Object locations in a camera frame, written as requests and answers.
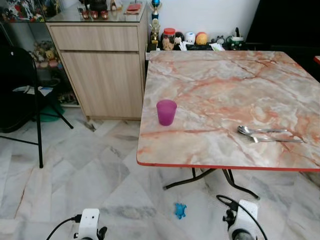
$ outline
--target marble-pattern table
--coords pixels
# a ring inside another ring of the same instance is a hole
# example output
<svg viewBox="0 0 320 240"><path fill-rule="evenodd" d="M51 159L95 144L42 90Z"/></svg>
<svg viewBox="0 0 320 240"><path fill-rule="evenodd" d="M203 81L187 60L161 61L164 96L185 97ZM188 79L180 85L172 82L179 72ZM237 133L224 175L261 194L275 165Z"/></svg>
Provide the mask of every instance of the marble-pattern table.
<svg viewBox="0 0 320 240"><path fill-rule="evenodd" d="M162 99L178 105L170 126L158 123ZM319 101L320 84L284 52L152 52L137 162L319 172ZM239 125L286 128L303 143L249 143Z"/></svg>
<svg viewBox="0 0 320 240"><path fill-rule="evenodd" d="M316 63L320 64L320 56L315 56L314 60Z"/></svg>

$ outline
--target blue toy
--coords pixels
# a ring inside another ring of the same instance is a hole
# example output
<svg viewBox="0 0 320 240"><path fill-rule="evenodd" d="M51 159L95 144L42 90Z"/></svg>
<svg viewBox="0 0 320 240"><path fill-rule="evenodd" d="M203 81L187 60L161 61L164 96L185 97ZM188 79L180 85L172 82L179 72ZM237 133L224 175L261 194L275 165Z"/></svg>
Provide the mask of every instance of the blue toy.
<svg viewBox="0 0 320 240"><path fill-rule="evenodd" d="M185 209L187 208L186 205L182 203L176 203L175 207L176 207L175 215L178 217L178 219L182 219L183 217L186 216L185 214Z"/></svg>

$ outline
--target spoon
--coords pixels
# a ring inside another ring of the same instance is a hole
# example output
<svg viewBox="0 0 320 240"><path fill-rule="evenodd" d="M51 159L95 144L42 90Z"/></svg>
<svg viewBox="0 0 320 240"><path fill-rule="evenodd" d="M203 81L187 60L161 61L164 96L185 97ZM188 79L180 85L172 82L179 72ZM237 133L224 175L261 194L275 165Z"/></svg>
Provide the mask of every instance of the spoon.
<svg viewBox="0 0 320 240"><path fill-rule="evenodd" d="M245 135L258 134L258 133L284 133L287 132L287 129L276 129L276 128L260 128L260 129L251 129L247 126L238 126L237 130Z"/></svg>

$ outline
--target white wall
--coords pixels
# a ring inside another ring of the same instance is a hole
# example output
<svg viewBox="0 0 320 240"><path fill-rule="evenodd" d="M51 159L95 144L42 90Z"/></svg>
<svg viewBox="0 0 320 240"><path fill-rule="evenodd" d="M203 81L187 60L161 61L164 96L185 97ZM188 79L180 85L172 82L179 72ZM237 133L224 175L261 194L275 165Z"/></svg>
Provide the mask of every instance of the white wall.
<svg viewBox="0 0 320 240"><path fill-rule="evenodd" d="M164 28L174 28L183 33L206 32L211 39L216 38L217 35L229 36L238 27L240 34L247 37L259 1L161 0L160 35ZM148 11L149 23L151 12L151 10Z"/></svg>

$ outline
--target jar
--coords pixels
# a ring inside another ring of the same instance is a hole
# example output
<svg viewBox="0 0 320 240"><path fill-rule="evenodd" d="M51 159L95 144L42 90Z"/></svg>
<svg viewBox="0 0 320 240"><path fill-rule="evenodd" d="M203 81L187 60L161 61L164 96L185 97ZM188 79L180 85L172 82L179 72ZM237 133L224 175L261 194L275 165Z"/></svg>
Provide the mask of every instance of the jar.
<svg viewBox="0 0 320 240"><path fill-rule="evenodd" d="M175 46L176 30L174 28L165 28L162 39L162 49L171 51Z"/></svg>

